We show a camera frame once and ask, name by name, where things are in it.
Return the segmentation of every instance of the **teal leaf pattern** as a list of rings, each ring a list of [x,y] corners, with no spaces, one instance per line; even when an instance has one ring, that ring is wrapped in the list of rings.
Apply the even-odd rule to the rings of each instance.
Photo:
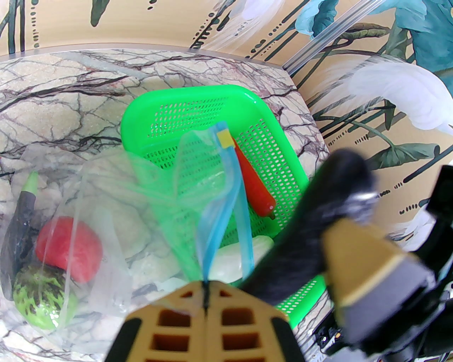
[[[396,8],[395,20],[398,27],[417,31],[429,30],[425,23],[427,8],[422,0],[387,0],[371,14],[380,14],[392,8]]]
[[[435,143],[404,143],[379,151],[368,159],[372,170],[401,166],[408,162],[431,159],[440,154]]]
[[[106,10],[110,0],[93,0],[91,8],[91,25],[96,27],[99,24],[102,14]]]
[[[338,0],[310,0],[296,19],[296,30],[314,38],[334,22],[337,4]]]
[[[356,40],[363,38],[380,38],[389,33],[390,29],[373,23],[357,23],[339,36],[340,39]]]
[[[10,0],[10,7],[8,9],[8,52],[14,54],[16,52],[16,14],[19,6],[18,0]]]
[[[406,60],[406,49],[409,40],[408,32],[407,29],[402,29],[396,23],[393,23],[384,53]]]
[[[395,116],[395,105],[386,99],[384,100],[384,107],[389,107],[384,112],[384,125],[386,127],[386,130],[388,131],[392,125],[393,117]]]

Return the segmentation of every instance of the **plastic bag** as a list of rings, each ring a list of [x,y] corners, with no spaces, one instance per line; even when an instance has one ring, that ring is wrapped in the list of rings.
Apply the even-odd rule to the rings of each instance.
[[[7,324],[25,318],[61,348],[103,353],[126,313],[207,278],[231,210],[247,213],[219,130],[184,135],[166,170],[122,150],[84,162],[30,146],[12,181],[16,212],[4,220]],[[244,275],[253,267],[247,221],[238,228]]]

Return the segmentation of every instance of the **marble countertop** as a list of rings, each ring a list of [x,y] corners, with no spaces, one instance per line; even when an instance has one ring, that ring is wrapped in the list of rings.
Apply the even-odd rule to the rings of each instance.
[[[278,119],[310,177],[327,147],[304,100],[278,67],[239,60],[139,49],[36,55],[0,63],[0,218],[12,198],[11,177],[31,143],[58,146],[89,159],[121,147],[120,120],[130,102],[156,89],[236,84],[259,95]],[[0,299],[0,313],[5,300]],[[295,329],[299,341],[330,310],[325,293]],[[99,361],[102,355],[55,348],[26,324],[0,321],[0,359]]]

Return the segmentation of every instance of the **floral wallpaper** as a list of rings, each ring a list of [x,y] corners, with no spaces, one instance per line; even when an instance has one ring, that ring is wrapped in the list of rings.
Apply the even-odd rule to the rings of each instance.
[[[335,1],[320,0],[319,11],[307,7],[299,30],[309,36],[329,25]],[[360,23],[299,67],[293,80],[312,110],[332,89],[319,89],[328,69],[347,60],[351,68],[376,56],[393,56],[435,74],[453,94],[453,1],[387,0]],[[337,85],[345,76],[338,77]],[[404,82],[404,74],[394,75]],[[313,116],[331,150],[352,147],[374,161],[380,180],[380,203],[376,222],[407,250],[416,249],[432,229],[434,220],[425,211],[440,167],[453,163],[453,114],[439,105],[430,109],[418,99],[418,90],[407,93],[414,108],[426,116],[410,119],[388,100],[344,109],[347,94],[329,99],[329,106]],[[429,117],[430,114],[444,116]]]
[[[283,64],[310,41],[304,8],[328,24],[358,0],[1,0],[0,55],[93,43],[181,46]],[[320,31],[318,26],[314,35]]]

